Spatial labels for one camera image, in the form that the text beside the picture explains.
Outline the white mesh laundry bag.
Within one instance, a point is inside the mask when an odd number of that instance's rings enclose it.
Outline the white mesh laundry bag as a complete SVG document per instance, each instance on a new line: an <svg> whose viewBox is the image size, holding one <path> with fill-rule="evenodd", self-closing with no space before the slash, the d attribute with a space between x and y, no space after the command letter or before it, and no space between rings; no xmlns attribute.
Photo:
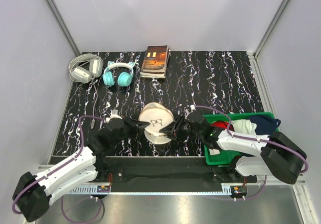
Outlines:
<svg viewBox="0 0 321 224"><path fill-rule="evenodd" d="M148 122L144 134L148 141L156 145L164 145L171 141L166 134L160 133L160 129L174 121L174 115L170 110L157 102L150 102L145 105L139 114L138 120Z"/></svg>

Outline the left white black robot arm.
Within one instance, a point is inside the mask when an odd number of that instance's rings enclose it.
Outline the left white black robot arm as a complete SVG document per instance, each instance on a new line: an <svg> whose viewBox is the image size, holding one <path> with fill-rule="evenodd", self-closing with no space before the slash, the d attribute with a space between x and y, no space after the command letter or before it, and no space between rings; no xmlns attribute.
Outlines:
<svg viewBox="0 0 321 224"><path fill-rule="evenodd" d="M13 213L22 214L26 221L33 222L56 200L79 185L104 181L108 177L104 153L129 136L138 136L149 124L131 118L110 118L87 143L82 137L80 148L68 158L35 175L26 172L13 193Z"/></svg>

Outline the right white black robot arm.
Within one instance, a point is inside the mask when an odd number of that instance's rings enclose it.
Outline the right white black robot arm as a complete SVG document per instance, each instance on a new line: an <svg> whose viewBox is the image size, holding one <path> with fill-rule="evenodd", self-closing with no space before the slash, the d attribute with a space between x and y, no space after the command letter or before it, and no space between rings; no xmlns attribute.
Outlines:
<svg viewBox="0 0 321 224"><path fill-rule="evenodd" d="M240 152L227 168L228 177L234 182L251 175L273 175L286 184L295 184L298 176L308 170L304 151L282 132L259 136L239 134L228 127L212 126L197 111L179 115L159 132L171 140L193 137L209 149Z"/></svg>

